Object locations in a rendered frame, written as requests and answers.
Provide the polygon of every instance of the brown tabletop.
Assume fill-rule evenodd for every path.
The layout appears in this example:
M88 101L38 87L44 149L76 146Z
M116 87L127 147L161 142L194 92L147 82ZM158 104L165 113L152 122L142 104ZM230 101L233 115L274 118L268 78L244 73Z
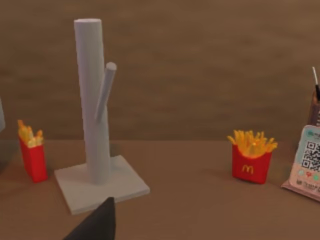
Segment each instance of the brown tabletop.
M82 141L47 141L50 178L33 184L18 145L0 142L0 239L59 240L88 213L71 216L52 169L85 161ZM279 144L268 181L232 178L231 145L219 141L119 141L151 194L116 204L117 240L296 240L319 237L320 204L280 188L294 158Z

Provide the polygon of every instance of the qr code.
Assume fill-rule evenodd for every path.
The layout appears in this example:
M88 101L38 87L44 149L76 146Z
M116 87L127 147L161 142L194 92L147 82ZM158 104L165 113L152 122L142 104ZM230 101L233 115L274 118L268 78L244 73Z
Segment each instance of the qr code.
M308 141L306 143L301 166L303 168L320 172L320 144Z

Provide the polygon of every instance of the red french fries box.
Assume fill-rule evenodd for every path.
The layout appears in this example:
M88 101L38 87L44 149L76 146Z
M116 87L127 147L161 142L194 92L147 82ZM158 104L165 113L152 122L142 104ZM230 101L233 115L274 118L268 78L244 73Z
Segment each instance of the red french fries box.
M23 164L34 183L48 179L44 146L28 147L19 137Z
M271 152L256 158L243 156L237 145L232 145L232 176L249 182L266 183Z

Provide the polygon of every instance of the brown wall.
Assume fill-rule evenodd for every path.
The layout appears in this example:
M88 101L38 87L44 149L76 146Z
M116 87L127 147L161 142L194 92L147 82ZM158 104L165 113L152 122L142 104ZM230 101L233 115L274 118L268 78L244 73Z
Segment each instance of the brown wall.
M82 138L73 20L101 18L118 65L112 139L296 138L320 74L316 0L10 0L0 8L0 96L47 139Z

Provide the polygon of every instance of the mcdonald's logo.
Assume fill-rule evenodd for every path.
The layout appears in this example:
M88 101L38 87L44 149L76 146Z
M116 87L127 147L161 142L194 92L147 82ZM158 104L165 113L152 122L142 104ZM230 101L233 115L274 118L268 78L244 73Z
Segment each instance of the mcdonald's logo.
M248 165L243 165L242 172L244 172L244 171L246 171L247 173L250 173L252 175L252 174L254 174L254 167L248 166Z

